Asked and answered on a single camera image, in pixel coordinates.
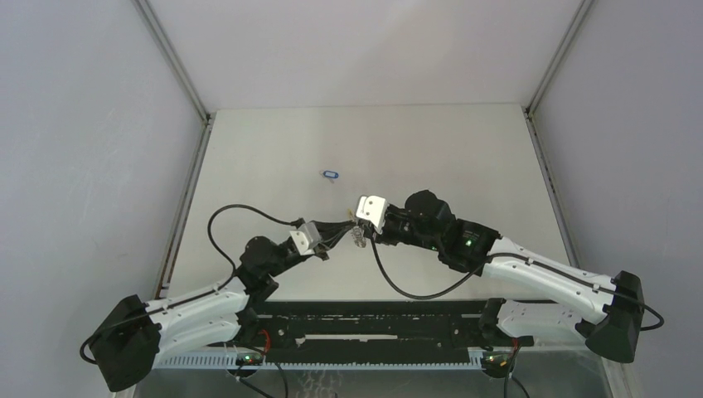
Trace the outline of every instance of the gray wall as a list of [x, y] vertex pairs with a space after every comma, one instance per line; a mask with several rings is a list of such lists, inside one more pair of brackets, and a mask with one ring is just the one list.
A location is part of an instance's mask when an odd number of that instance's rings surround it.
[[107, 397], [80, 343], [153, 293], [201, 125], [128, 1], [0, 6], [0, 386]]
[[598, 2], [538, 109], [583, 266], [642, 278], [667, 318], [640, 336], [646, 396], [698, 396], [703, 2]]

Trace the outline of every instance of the robotic arm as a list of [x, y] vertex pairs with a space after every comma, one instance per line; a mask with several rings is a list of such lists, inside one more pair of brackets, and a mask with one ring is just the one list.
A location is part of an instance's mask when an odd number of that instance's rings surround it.
[[[295, 221], [291, 225], [296, 230], [281, 244], [257, 236], [246, 244], [241, 266], [228, 279], [199, 291], [146, 303], [136, 295], [124, 298], [84, 342], [81, 357], [99, 366], [111, 391], [121, 391], [169, 357], [214, 342], [248, 342], [259, 330], [257, 303], [278, 288], [273, 277], [312, 257], [327, 260], [327, 252], [359, 226], [371, 240], [381, 271], [376, 243], [403, 243], [437, 251], [442, 263], [467, 275], [463, 280], [471, 275], [509, 280], [555, 302], [488, 300], [481, 317], [484, 334], [561, 333], [585, 340], [600, 356], [633, 361], [644, 306], [637, 276], [623, 271], [611, 279], [549, 260], [491, 228], [456, 218], [447, 203], [429, 191], [413, 194], [402, 209], [381, 197], [361, 197], [356, 218]], [[243, 291], [230, 285], [235, 278]], [[84, 354], [86, 347], [94, 359]]]

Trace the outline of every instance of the white table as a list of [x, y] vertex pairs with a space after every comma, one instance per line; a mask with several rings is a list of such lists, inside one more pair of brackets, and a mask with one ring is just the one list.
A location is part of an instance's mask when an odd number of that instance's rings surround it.
[[[321, 170], [339, 172], [330, 183]], [[206, 223], [229, 203], [284, 220], [344, 221], [358, 197], [373, 194], [403, 206], [430, 189], [453, 213], [499, 230], [567, 264], [564, 243], [535, 150], [516, 104], [221, 110], [208, 143], [168, 291], [170, 297], [225, 278], [230, 266], [211, 247]], [[256, 235], [275, 242], [288, 229], [232, 210], [214, 236], [237, 260]], [[380, 246], [390, 277], [406, 291], [431, 294], [462, 275], [413, 247]], [[371, 247], [350, 236], [330, 260], [308, 260], [277, 277], [274, 300], [405, 299], [383, 280]], [[539, 292], [472, 278], [444, 299], [540, 299]]]

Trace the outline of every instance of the gray floor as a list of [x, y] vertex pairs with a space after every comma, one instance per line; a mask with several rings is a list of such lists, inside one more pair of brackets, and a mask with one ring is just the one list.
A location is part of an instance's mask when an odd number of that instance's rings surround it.
[[[291, 398], [502, 397], [502, 380], [480, 371], [286, 371]], [[611, 398], [601, 361], [586, 352], [522, 352], [515, 375], [532, 398]], [[249, 381], [283, 398], [277, 371], [259, 371]], [[259, 397], [221, 371], [156, 370], [142, 381], [138, 398]], [[511, 385], [509, 397], [523, 398]]]

